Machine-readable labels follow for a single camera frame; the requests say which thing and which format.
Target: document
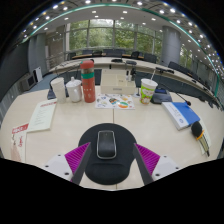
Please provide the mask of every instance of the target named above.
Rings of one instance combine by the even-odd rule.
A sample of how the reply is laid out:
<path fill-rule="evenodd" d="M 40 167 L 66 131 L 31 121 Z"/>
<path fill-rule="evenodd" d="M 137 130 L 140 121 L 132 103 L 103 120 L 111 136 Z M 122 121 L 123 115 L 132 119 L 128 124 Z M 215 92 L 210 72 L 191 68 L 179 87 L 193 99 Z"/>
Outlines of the document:
<path fill-rule="evenodd" d="M 56 103 L 57 99 L 38 103 L 30 119 L 27 132 L 50 129 Z"/>
<path fill-rule="evenodd" d="M 12 129 L 11 160 L 25 163 L 26 158 L 26 133 L 29 124 L 24 124 Z"/>

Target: mouse pad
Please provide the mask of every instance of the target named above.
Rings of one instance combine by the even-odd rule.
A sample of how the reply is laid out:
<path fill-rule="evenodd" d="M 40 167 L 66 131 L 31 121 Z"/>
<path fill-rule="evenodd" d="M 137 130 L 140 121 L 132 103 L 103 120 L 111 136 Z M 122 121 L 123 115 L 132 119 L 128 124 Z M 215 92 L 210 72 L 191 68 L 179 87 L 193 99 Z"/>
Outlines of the mouse pad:
<path fill-rule="evenodd" d="M 97 157 L 98 132 L 104 130 L 114 132 L 117 155 L 113 159 L 105 160 Z M 88 129 L 79 140 L 79 146 L 86 142 L 91 142 L 92 148 L 85 169 L 85 174 L 90 180 L 102 185 L 114 185 L 128 177 L 134 160 L 133 143 L 137 143 L 131 132 L 117 124 L 103 123 Z"/>

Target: lid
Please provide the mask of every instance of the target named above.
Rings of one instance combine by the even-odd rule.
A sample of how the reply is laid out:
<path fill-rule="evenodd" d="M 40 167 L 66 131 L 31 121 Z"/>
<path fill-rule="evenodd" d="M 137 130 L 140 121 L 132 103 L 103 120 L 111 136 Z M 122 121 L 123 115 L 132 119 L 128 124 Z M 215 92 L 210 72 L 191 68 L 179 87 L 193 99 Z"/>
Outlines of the lid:
<path fill-rule="evenodd" d="M 82 61 L 80 63 L 80 68 L 81 69 L 88 69 L 88 68 L 93 68 L 94 67 L 94 63 L 92 60 L 88 60 L 88 61 Z"/>

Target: desk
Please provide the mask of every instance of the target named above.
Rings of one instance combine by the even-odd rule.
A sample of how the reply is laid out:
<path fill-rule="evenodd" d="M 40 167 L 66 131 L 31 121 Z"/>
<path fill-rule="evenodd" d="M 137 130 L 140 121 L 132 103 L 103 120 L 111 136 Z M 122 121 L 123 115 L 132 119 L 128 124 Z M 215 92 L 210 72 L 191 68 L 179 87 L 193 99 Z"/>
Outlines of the desk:
<path fill-rule="evenodd" d="M 90 57 L 92 57 L 92 54 L 83 54 L 83 55 L 74 56 L 74 57 L 72 57 L 72 59 L 76 60 L 76 59 L 80 59 L 80 58 L 90 58 Z M 122 54 L 122 57 L 131 58 L 131 55 L 130 54 Z"/>
<path fill-rule="evenodd" d="M 115 63 L 115 62 L 111 62 L 111 60 L 114 58 L 110 58 L 110 57 L 94 57 L 94 68 L 95 69 L 127 69 L 127 70 L 131 70 L 132 65 L 125 65 L 125 63 Z M 83 60 L 72 60 L 72 61 L 67 61 L 67 62 L 63 62 L 60 65 L 52 68 L 50 70 L 50 72 L 53 73 L 63 73 L 66 72 L 67 70 L 71 69 L 72 66 L 79 64 L 81 61 Z M 154 63 L 150 63 L 150 62 L 146 62 L 146 61 L 139 61 L 139 60 L 133 60 L 137 63 L 136 65 L 136 70 L 139 72 L 145 72 L 145 73 L 153 73 L 154 70 L 156 69 L 156 67 L 162 68 L 162 69 L 168 69 L 165 66 L 162 65 L 158 65 L 158 64 L 154 64 Z M 176 70 L 174 70 L 174 74 L 169 73 L 169 72 L 164 72 L 163 73 L 163 77 L 167 77 L 167 78 L 171 78 L 180 82 L 184 82 L 190 86 L 193 86 L 195 88 L 197 88 L 198 90 L 204 92 L 205 94 L 207 94 L 209 97 L 211 97 L 213 100 L 217 101 L 216 98 L 214 97 L 214 95 L 212 94 L 212 92 L 210 90 L 207 89 L 207 91 L 204 91 L 204 86 L 197 82 L 194 83 L 192 82 L 192 78 L 181 73 L 178 72 Z"/>
<path fill-rule="evenodd" d="M 10 138 L 12 128 L 29 122 L 36 104 L 47 99 L 48 90 L 18 96 L 2 123 L 0 142 L 3 155 L 11 159 Z M 171 93 L 173 101 L 183 102 Z M 72 103 L 69 98 L 65 104 L 57 104 L 51 129 L 27 133 L 26 163 L 42 167 L 57 153 L 66 154 L 78 146 L 82 134 L 90 127 L 100 123 L 115 123 L 128 129 L 143 145 L 159 155 L 170 156 L 181 168 L 215 160 L 223 141 L 224 113 L 216 107 L 197 98 L 184 96 L 191 101 L 191 108 L 203 119 L 212 141 L 210 157 L 202 155 L 190 128 L 177 131 L 173 122 L 161 105 L 150 103 L 142 105 L 134 98 L 135 110 L 95 109 L 95 102 L 84 100 Z M 84 174 L 80 186 L 93 189 L 131 189 L 144 186 L 136 160 L 133 161 L 130 175 L 123 182 L 105 186 L 99 185 Z"/>

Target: cup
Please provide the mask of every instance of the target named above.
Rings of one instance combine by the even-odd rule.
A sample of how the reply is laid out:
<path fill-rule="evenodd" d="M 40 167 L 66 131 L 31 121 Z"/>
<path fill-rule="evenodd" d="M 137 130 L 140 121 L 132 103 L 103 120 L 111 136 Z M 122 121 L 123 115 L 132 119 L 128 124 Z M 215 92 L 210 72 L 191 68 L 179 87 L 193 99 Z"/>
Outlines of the cup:
<path fill-rule="evenodd" d="M 74 80 L 72 83 L 66 85 L 69 98 L 72 102 L 78 102 L 82 99 L 81 83 L 80 80 Z"/>
<path fill-rule="evenodd" d="M 142 104 L 149 104 L 157 86 L 158 84 L 151 79 L 142 79 L 139 101 Z"/>

